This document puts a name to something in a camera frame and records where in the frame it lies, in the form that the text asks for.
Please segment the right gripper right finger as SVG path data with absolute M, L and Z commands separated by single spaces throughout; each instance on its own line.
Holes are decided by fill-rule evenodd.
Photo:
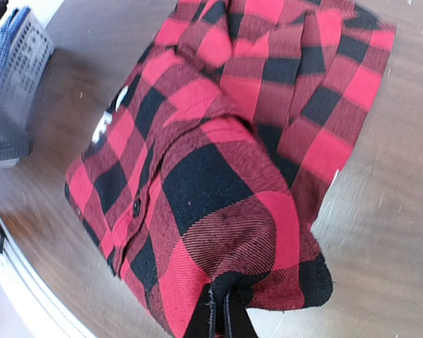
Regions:
M 240 294 L 229 292 L 223 301 L 224 337 L 258 338 Z

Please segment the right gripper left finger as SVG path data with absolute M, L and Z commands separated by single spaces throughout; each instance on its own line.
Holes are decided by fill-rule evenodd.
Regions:
M 187 338 L 212 338 L 216 335 L 217 306 L 212 286 L 206 284 L 196 303 L 186 330 Z

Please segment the red black plaid shirt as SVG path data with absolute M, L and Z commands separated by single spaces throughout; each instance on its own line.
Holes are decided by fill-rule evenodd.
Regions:
M 352 1 L 179 1 L 104 112 L 65 195 L 172 336 L 223 301 L 321 306 L 311 227 L 350 158 L 396 29 Z

